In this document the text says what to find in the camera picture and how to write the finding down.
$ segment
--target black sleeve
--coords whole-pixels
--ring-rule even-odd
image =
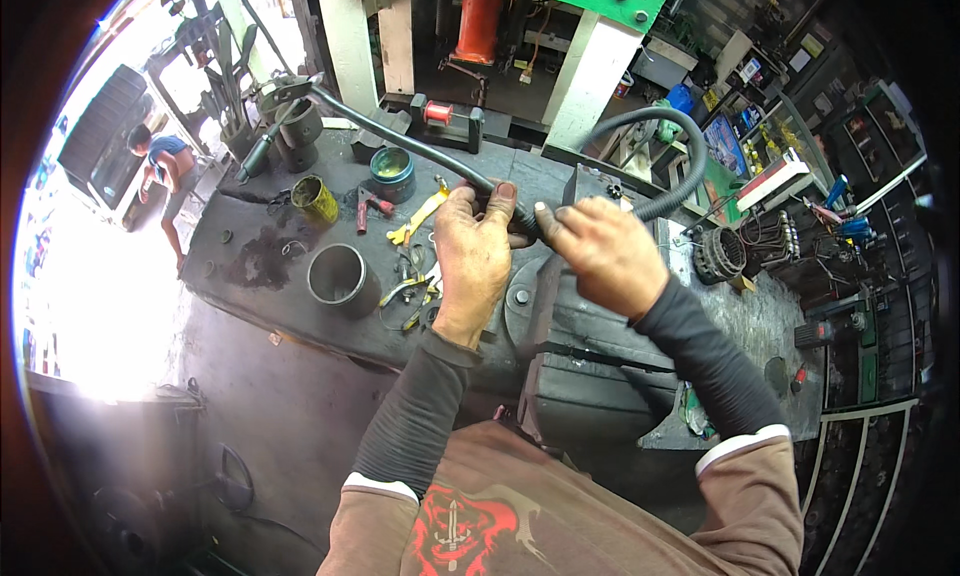
[[[786,423],[761,371],[710,321],[696,295],[671,275],[663,294],[633,325],[673,358],[723,438]]]
[[[353,471],[377,482],[400,481],[423,498],[447,449],[476,351],[431,328],[366,427]]]

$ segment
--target blue jar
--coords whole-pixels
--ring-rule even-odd
[[[369,161],[369,171],[376,182],[376,195],[394,205],[413,197],[417,189],[414,162],[410,153],[399,147],[378,150]]]

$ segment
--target red wire spool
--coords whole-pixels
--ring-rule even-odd
[[[453,105],[449,107],[444,105],[438,105],[435,102],[428,101],[426,107],[423,108],[423,120],[426,122],[428,120],[434,120],[435,122],[443,122],[444,126],[450,125],[450,118],[453,117]]]

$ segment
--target oil stain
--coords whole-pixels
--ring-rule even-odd
[[[290,282],[290,264],[303,254],[299,245],[283,254],[283,247],[294,241],[282,237],[269,225],[260,228],[259,238],[246,243],[226,268],[223,280],[243,288],[268,288],[279,291]]]

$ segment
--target blue shirt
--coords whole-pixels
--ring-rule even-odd
[[[176,155],[184,149],[186,149],[186,143],[175,136],[157,136],[150,140],[150,147],[147,148],[147,161],[156,169],[160,179],[163,179],[163,168],[157,163],[157,157],[164,150],[171,155]]]

